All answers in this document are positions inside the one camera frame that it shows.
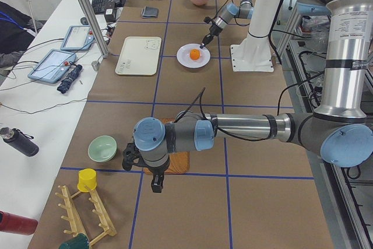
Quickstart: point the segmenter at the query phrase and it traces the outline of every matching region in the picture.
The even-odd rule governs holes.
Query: green bowl
[[[117,152],[115,139],[108,135],[102,135],[94,139],[88,147],[88,156],[97,163],[111,160]]]

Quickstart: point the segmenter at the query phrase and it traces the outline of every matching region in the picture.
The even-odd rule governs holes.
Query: orange
[[[200,57],[200,51],[198,49],[192,49],[189,56],[192,60],[196,61]]]

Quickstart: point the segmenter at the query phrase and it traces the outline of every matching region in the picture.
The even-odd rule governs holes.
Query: person
[[[36,21],[36,29],[42,27]],[[34,38],[32,18],[0,1],[0,68],[16,65]]]

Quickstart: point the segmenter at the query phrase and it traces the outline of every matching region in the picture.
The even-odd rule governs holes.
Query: red bottle
[[[0,232],[17,233],[29,236],[35,232],[37,221],[0,211]]]

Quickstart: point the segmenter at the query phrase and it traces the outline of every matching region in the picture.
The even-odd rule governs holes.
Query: keyboard
[[[103,14],[105,12],[106,3],[108,0],[92,0],[92,8],[95,14]]]

